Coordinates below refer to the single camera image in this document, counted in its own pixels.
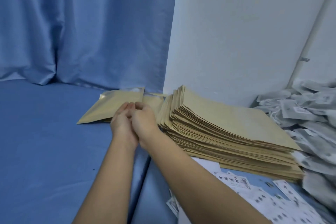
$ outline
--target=curtain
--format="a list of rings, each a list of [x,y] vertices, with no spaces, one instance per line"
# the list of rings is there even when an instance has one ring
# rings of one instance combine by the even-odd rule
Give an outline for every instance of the curtain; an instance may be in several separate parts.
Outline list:
[[[162,92],[175,0],[0,0],[0,81]]]

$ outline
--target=bare arm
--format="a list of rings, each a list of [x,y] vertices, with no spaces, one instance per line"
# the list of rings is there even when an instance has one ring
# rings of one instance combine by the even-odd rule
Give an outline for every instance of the bare arm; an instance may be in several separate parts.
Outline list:
[[[73,224],[126,224],[137,137],[125,116],[125,103],[111,121],[113,139]]]
[[[136,103],[132,126],[193,224],[271,223],[253,206],[190,158],[157,127],[149,106]]]

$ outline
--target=blue surface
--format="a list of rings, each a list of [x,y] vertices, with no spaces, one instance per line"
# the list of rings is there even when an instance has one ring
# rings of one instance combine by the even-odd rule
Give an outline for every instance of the blue surface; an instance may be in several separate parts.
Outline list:
[[[226,173],[228,171],[238,176],[245,176],[251,185],[263,188],[272,196],[278,194],[287,198],[280,189],[272,183],[271,178],[222,168],[222,172]],[[269,187],[265,182],[273,184],[274,187]],[[315,207],[320,214],[320,209],[323,209],[323,211],[326,210],[325,207],[304,193],[303,189],[298,185],[292,184],[292,186],[309,204]],[[176,224],[177,218],[166,204],[169,199],[169,186],[155,163],[151,161],[133,215],[132,224]],[[333,220],[328,211],[326,211],[323,216],[331,221]]]
[[[1,0],[0,81],[162,92],[175,0]]]
[[[111,141],[107,123],[77,125],[101,90],[0,82],[1,223],[71,223]],[[149,164],[138,148],[129,218]]]

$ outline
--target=wall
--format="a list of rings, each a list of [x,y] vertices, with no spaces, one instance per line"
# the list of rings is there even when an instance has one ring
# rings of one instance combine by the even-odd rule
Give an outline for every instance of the wall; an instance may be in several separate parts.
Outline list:
[[[176,0],[164,93],[249,106],[285,88],[323,0]]]
[[[336,0],[325,0],[294,77],[327,82],[336,78]]]

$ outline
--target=human hand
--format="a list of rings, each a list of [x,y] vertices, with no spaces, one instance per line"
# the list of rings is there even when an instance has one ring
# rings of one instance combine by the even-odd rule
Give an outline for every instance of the human hand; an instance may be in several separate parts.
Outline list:
[[[147,150],[148,140],[155,134],[161,133],[153,110],[147,104],[136,102],[135,108],[129,109],[126,115],[131,119],[132,127],[139,137],[141,147]]]
[[[132,109],[135,110],[135,105],[133,102],[123,103],[115,112],[110,126],[114,140],[122,140],[122,142],[127,143],[135,150],[139,140],[132,128],[131,120],[126,116],[128,111]]]

